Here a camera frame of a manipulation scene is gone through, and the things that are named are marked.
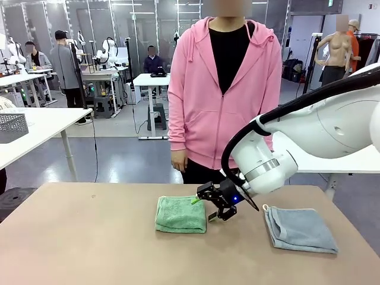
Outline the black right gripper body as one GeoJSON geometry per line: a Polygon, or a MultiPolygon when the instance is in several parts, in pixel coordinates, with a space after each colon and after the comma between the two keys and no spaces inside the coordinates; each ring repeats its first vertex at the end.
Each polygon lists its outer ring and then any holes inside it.
{"type": "Polygon", "coordinates": [[[226,207],[235,206],[245,200],[245,197],[238,191],[237,186],[230,179],[222,181],[218,190],[221,192],[226,207]]]}

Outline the person's right hand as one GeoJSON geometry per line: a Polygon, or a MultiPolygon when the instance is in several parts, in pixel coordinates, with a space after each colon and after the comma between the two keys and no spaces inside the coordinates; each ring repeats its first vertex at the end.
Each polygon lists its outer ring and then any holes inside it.
{"type": "Polygon", "coordinates": [[[188,164],[186,150],[171,151],[171,164],[174,169],[184,173],[188,164]]]}

